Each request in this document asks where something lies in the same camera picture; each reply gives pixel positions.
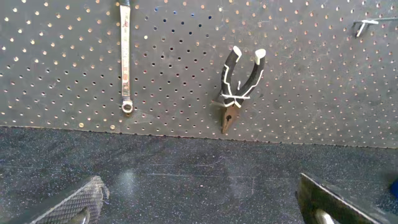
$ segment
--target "silver wrench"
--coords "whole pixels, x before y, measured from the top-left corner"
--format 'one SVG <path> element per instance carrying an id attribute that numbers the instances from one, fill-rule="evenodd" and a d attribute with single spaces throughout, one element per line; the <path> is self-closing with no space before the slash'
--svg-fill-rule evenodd
<path id="1" fill-rule="evenodd" d="M 122 110 L 131 113 L 130 98 L 130 0 L 120 1 L 121 47 L 122 47 Z"/>

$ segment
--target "blue object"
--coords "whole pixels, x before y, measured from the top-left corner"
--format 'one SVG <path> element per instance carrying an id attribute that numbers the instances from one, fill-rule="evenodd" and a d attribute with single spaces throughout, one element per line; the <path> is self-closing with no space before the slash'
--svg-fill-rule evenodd
<path id="1" fill-rule="evenodd" d="M 391 185 L 391 193 L 398 198 L 398 179 Z"/>

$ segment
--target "pegboard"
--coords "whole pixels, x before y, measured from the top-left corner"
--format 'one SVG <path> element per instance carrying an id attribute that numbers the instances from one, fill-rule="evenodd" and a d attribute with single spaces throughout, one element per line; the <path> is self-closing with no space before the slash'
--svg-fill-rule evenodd
<path id="1" fill-rule="evenodd" d="M 119 3 L 7 0 L 0 8 L 0 124 L 248 141 L 396 147 L 397 22 L 354 38 L 394 1 L 134 1 L 121 111 Z M 212 104 L 232 47 L 264 77 L 228 134 Z"/>

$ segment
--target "wrench ring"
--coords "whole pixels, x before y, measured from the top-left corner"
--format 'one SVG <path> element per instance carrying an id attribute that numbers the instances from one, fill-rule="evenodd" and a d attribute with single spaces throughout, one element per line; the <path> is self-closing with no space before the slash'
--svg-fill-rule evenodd
<path id="1" fill-rule="evenodd" d="M 123 102 L 123 105 L 122 105 L 123 112 L 131 113 L 132 109 L 133 109 L 132 102 L 128 102 L 128 101 L 127 102 Z"/>

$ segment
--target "combination wrench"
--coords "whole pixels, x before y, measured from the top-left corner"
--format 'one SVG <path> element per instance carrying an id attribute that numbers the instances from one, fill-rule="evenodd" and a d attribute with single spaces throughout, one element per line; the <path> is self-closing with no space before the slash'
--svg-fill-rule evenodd
<path id="1" fill-rule="evenodd" d="M 121 48 L 122 48 L 122 110 L 133 110 L 130 97 L 130 0 L 120 1 Z"/>

